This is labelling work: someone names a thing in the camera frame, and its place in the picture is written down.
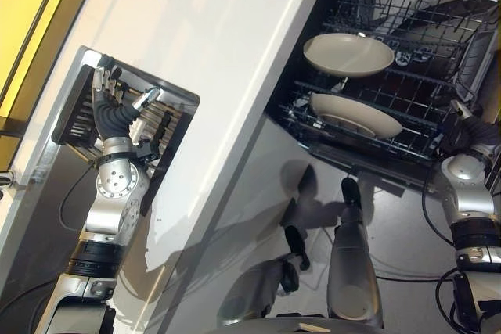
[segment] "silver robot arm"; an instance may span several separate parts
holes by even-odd
[[[455,304],[470,331],[496,333],[501,328],[501,217],[484,181],[498,152],[499,131],[463,104],[452,101],[452,106],[472,141],[470,150],[444,160],[439,171],[459,271],[453,278]]]
[[[103,140],[97,164],[96,199],[88,212],[78,245],[59,276],[36,334],[113,332],[115,312],[106,301],[113,295],[117,273],[134,235],[139,208],[150,180],[136,162],[129,126],[159,94],[150,89],[131,105],[119,106],[107,89],[114,61],[104,56],[95,69],[92,107]]]

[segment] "dish rack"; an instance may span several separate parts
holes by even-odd
[[[476,107],[498,19],[498,0],[317,0],[267,111],[310,152],[334,146],[428,166],[439,146],[457,144],[450,100]],[[330,76],[302,54],[305,41],[325,33],[375,38],[395,61],[369,77]],[[312,93],[356,99],[394,117],[403,131],[382,140],[324,123],[309,108]]]

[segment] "ceramic plate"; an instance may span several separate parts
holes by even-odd
[[[339,77],[370,76],[394,59],[383,42],[343,33],[317,35],[305,43],[303,53],[315,68]]]
[[[329,94],[312,94],[310,106],[326,123],[374,138],[392,138],[402,125],[386,113],[353,99]]]

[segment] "cable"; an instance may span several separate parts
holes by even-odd
[[[2,307],[2,309],[0,309],[0,317],[15,303],[17,302],[18,300],[24,298],[26,295],[29,295],[30,293],[36,291],[37,289],[41,289],[45,286],[48,286],[52,283],[54,283],[55,281],[57,280],[57,278],[54,278],[54,279],[51,279],[50,281],[47,281],[47,282],[44,282],[44,283],[41,283],[40,285],[36,285],[35,287],[31,287],[29,290],[27,291],[24,291],[23,293],[20,293],[19,295],[17,295],[16,297],[14,297],[13,299],[11,299],[6,305],[4,305]]]
[[[447,239],[433,224],[433,222],[431,221],[430,217],[428,216],[428,211],[426,209],[426,193],[427,193],[427,189],[428,189],[428,183],[430,182],[430,179],[431,179],[431,175],[434,171],[434,168],[435,166],[437,165],[437,163],[441,163],[442,160],[438,159],[436,161],[434,161],[432,163],[432,165],[430,166],[430,169],[428,170],[427,174],[426,174],[426,178],[424,179],[424,183],[423,183],[423,189],[421,191],[421,207],[423,208],[423,215],[424,215],[424,219],[426,220],[426,222],[428,223],[428,225],[430,226],[430,228],[433,230],[433,232],[435,234],[437,234],[437,236],[442,239],[444,242],[446,242],[447,244],[449,244],[450,246],[454,246],[454,243],[452,241],[450,241],[449,239]]]
[[[454,303],[452,303],[451,305],[451,310],[449,311],[449,320],[451,320],[451,322],[459,329],[461,330],[462,332],[464,332],[465,334],[467,333],[466,331],[466,328],[464,328],[463,326],[461,326],[459,323],[456,322],[456,319],[454,318],[454,314],[456,313],[456,305]]]
[[[37,305],[35,306],[35,308],[33,309],[33,313],[31,314],[31,318],[30,318],[30,324],[28,326],[28,334],[32,334],[33,331],[35,330],[35,326],[34,326],[34,323],[35,321],[37,320],[37,316],[38,316],[38,313],[40,311],[40,308],[43,306],[43,304],[48,300],[50,299],[50,294],[48,295],[45,295],[43,296],[37,303]]]
[[[376,278],[382,279],[384,281],[392,281],[392,282],[404,282],[404,283],[437,283],[440,279],[403,279],[403,278],[389,278],[382,277],[380,275],[376,275]],[[452,279],[444,279],[443,282],[452,282]]]
[[[327,232],[325,227],[322,227],[322,231],[326,234],[327,238],[329,239],[330,244],[334,244],[334,241],[330,237],[329,232]],[[382,279],[384,281],[402,282],[402,283],[436,283],[436,282],[440,281],[440,279],[391,278],[391,277],[383,277],[381,275],[376,275],[376,278]],[[452,279],[446,279],[444,282],[452,282]]]
[[[438,281],[437,286],[435,287],[435,302],[437,303],[437,308],[440,311],[440,314],[451,328],[453,328],[459,334],[473,334],[473,332],[470,331],[469,329],[464,328],[463,326],[456,323],[454,320],[451,320],[450,318],[451,314],[449,313],[449,316],[447,316],[447,314],[444,312],[444,308],[442,308],[442,303],[440,302],[440,287],[442,286],[442,283],[447,279],[447,277],[449,277],[451,274],[454,274],[455,272],[457,272],[457,268],[452,268],[451,270],[444,273],[442,277],[440,277],[440,280]]]
[[[61,224],[61,227],[65,228],[68,231],[72,232],[80,232],[81,228],[72,228],[68,226],[63,219],[63,208],[64,204],[66,203],[68,197],[70,194],[73,192],[73,190],[77,187],[78,183],[85,177],[85,175],[94,167],[94,163],[92,163],[85,171],[84,173],[78,178],[78,180],[71,186],[71,188],[68,190],[67,194],[64,196],[63,201],[59,204],[59,207],[57,209],[57,213],[59,216],[59,223]]]

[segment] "gray floor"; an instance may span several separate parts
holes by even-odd
[[[333,187],[339,187],[338,182],[346,174],[322,162],[316,161],[314,166],[318,182],[316,199],[324,205],[342,201],[340,189]],[[431,232],[425,223],[418,192],[394,190],[370,176],[362,176],[359,185],[366,211],[370,251],[378,275],[393,278],[439,276],[455,266],[453,249]],[[448,234],[440,204],[429,199],[427,205],[434,223]],[[327,231],[333,238],[333,228],[329,227]],[[319,229],[308,230],[308,234],[307,247],[312,268],[301,275],[301,287],[297,293],[277,298],[272,314],[288,311],[326,314],[330,240]],[[378,285],[384,324],[388,330],[406,334],[454,332],[436,308],[435,284],[379,280]],[[452,303],[451,286],[443,286],[442,301],[448,310]]]
[[[279,143],[267,143],[276,130],[265,127],[236,184],[230,204],[225,208],[216,232],[208,242],[195,274],[179,304],[176,304],[166,333],[198,334],[215,328],[216,314],[227,291],[245,270],[262,260],[288,251],[283,230],[277,225],[286,202],[273,195],[279,176],[275,165],[308,157],[292,152],[287,136]],[[327,314],[326,284],[330,258],[330,240],[320,226],[333,237],[342,201],[342,171],[317,160],[309,160],[316,183],[309,197],[299,197],[300,213],[295,221],[308,230],[306,240],[311,268],[302,273],[300,289],[289,296],[277,297],[270,316],[280,313]],[[266,178],[255,190],[256,171]],[[254,182],[250,189],[249,179]],[[369,243],[377,274],[395,278],[439,277],[455,266],[454,252],[426,225],[421,213],[420,194],[390,185],[374,176],[359,179],[362,190]],[[240,200],[247,197],[247,203]],[[440,204],[427,201],[432,220],[445,233],[448,229]],[[439,315],[434,302],[435,284],[410,284],[379,281],[385,327],[406,334],[453,333]],[[452,287],[443,286],[446,310],[452,303]]]

